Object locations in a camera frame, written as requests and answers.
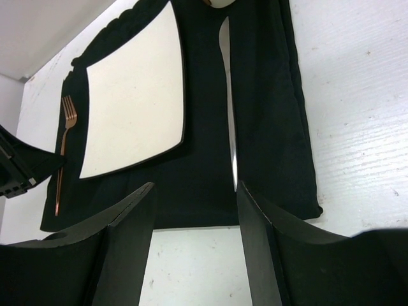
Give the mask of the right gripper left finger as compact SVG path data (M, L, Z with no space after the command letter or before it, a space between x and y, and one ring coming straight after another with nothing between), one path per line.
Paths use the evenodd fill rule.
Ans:
M147 183L42 240L1 246L2 305L138 305L156 218Z

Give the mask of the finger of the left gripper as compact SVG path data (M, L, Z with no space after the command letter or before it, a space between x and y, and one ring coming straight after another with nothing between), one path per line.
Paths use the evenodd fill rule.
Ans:
M28 145L1 127L1 196L20 196L57 172L65 157Z

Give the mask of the black cloth placemat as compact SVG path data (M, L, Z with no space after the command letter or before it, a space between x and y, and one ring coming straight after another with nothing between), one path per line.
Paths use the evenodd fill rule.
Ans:
M136 36L165 6L164 1L139 1L110 21L72 60L61 94L72 97L78 121L66 135L61 204L55 205L57 178L52 176L42 231L56 232L81 222L147 182L158 191L157 229L238 224L218 40L224 20L230 24L239 179L300 219L321 215L289 3L236 1L219 10L202 1L172 5L185 67L182 144L138 166L79 179L89 123L85 70Z

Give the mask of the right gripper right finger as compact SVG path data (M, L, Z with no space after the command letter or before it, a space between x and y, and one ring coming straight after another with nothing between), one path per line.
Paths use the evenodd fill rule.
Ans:
M345 237L237 187L254 305L406 305L407 230Z

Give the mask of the copper fork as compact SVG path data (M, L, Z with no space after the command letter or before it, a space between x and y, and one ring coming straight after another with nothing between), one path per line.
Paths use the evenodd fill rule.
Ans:
M75 109L73 100L70 95L65 96L61 99L62 107L64 110L65 115L65 130L62 136L61 141L61 155L65 156L66 153L66 138L70 129L72 129L78 120L78 114ZM62 174L63 174L63 167L60 168L57 176L57 189L56 189L56 196L55 196L55 216L59 215L59 209L61 204L61 187L62 187Z

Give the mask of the metal cup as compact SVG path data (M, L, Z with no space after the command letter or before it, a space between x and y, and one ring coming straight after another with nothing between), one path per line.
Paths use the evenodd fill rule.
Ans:
M203 2L207 5L210 6L212 8L215 9L221 9L221 8L225 8L229 5L231 5L232 3L234 3L236 0L203 0Z

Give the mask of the square white plate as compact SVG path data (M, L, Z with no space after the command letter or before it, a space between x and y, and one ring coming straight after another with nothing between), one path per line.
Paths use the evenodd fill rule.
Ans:
M86 72L89 123L80 179L141 164L182 143L184 63L171 3Z

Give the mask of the silver knife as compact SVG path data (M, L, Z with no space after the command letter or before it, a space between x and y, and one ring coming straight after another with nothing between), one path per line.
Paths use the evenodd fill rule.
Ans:
M237 191L238 185L238 154L237 154L237 137L235 126L235 111L233 105L232 81L231 81L231 47L230 47L230 21L226 17L219 29L219 49L224 64L226 76L226 104L228 119L228 136L229 136L229 154L231 159L231 170L233 178L234 192Z

